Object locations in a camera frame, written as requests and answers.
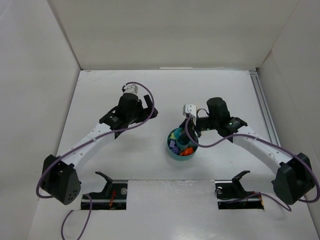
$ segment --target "metal strip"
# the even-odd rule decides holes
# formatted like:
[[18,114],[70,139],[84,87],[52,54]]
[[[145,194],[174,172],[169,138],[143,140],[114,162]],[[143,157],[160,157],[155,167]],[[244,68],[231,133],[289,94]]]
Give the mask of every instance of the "metal strip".
[[253,84],[253,88],[254,88],[254,91],[255,91],[255,95],[256,95],[256,98],[257,98],[258,103],[259,103],[259,107],[260,107],[260,110],[261,110],[263,121],[264,121],[266,130],[267,130],[268,135],[269,135],[269,139],[270,139],[271,143],[280,146],[280,141],[279,141],[279,138],[278,138],[278,135],[277,135],[277,131],[276,131],[274,122],[273,122],[272,117],[271,117],[271,113],[270,113],[270,110],[269,110],[269,107],[268,107],[268,104],[267,104],[267,101],[266,101],[265,94],[264,94],[264,92],[262,90],[262,86],[261,86],[261,83],[260,83],[260,79],[259,79],[258,73],[257,73],[257,71],[249,71],[249,73],[250,73],[250,77],[251,77],[251,80],[252,80],[252,84]]

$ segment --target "wall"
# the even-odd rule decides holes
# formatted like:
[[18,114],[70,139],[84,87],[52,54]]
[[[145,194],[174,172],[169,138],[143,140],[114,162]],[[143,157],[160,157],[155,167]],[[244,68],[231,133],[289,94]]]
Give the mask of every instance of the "wall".
[[46,0],[0,1],[0,233],[27,239],[79,67]]
[[85,69],[259,67],[299,0],[49,0]]
[[[284,147],[303,152],[320,179],[320,1],[300,0],[258,71]],[[308,195],[312,199],[315,193]],[[309,204],[320,232],[320,202]]]

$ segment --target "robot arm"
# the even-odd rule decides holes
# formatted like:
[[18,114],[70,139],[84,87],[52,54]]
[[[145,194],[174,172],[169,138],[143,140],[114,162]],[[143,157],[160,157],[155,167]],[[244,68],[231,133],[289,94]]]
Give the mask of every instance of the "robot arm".
[[[193,121],[190,121],[187,126],[191,137],[195,133],[200,137],[202,131],[209,130],[217,130],[218,134],[224,138],[235,134],[235,136],[229,137],[228,140],[246,149],[271,169],[276,178],[271,182],[273,192],[269,192],[276,194],[286,204],[294,204],[315,186],[313,177],[299,161],[285,152],[257,140],[257,138],[263,138],[252,130],[245,121],[238,117],[231,117],[227,104],[222,98],[209,99],[207,106],[208,116],[206,117],[198,117],[197,114],[194,114],[195,105],[186,104],[184,106],[183,114],[186,116],[192,115],[193,118]],[[184,128],[185,125],[186,120],[180,127]],[[180,137],[187,138],[186,134],[182,134]],[[297,156],[311,169],[310,160],[306,155],[299,153]],[[245,191],[239,181],[243,175],[249,172],[243,171],[232,180],[216,180],[216,187],[222,189],[223,186],[224,189],[223,192],[220,191],[219,197],[223,199],[238,199],[252,194],[251,191]]]
[[[147,108],[143,108],[135,84],[127,86],[122,91],[123,95],[118,105],[104,115],[95,128],[63,155],[63,159],[43,178],[40,187],[64,205],[70,204],[80,193],[100,193],[106,190],[112,179],[105,174],[96,172],[92,176],[79,179],[78,173],[100,149],[115,140],[130,124],[145,121],[151,113],[150,119],[158,115],[155,108],[152,112],[153,103],[149,95],[144,96]],[[58,158],[49,155],[44,160],[42,174]]]

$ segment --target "purple block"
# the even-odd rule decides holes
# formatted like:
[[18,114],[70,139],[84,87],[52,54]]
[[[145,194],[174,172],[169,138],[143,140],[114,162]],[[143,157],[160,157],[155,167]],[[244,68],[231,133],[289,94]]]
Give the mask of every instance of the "purple block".
[[175,154],[179,154],[180,153],[180,150],[179,148],[177,148],[176,146],[174,148],[171,149],[171,151]]
[[169,147],[170,148],[174,148],[175,147],[175,145],[176,145],[176,143],[175,143],[175,141],[170,141],[170,144],[169,144]]

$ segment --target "round container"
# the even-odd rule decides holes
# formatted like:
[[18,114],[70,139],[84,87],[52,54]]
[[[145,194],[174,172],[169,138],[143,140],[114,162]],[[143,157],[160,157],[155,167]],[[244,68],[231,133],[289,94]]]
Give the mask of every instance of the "round container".
[[[172,131],[169,133],[168,138],[167,138],[166,149],[167,149],[169,155],[170,155],[174,160],[178,160],[178,161],[186,161],[186,160],[189,160],[189,159],[191,159],[191,158],[195,155],[195,153],[196,153],[196,151],[197,151],[197,149],[198,149],[198,146],[195,145],[192,141],[189,141],[188,143],[186,143],[186,142],[178,142],[178,140],[175,138],[176,136],[173,134],[173,133],[176,132],[177,130],[178,130],[179,132],[181,132],[182,129],[181,129],[181,128],[176,128],[176,129],[172,130]],[[171,150],[171,149],[172,149],[172,148],[170,147],[171,141],[174,141],[175,147],[178,148],[178,151],[179,151],[178,154],[174,153],[174,152]],[[188,155],[188,156],[181,156],[181,155],[180,155],[181,152],[185,151],[187,148],[193,148],[193,153],[190,154],[190,155]]]

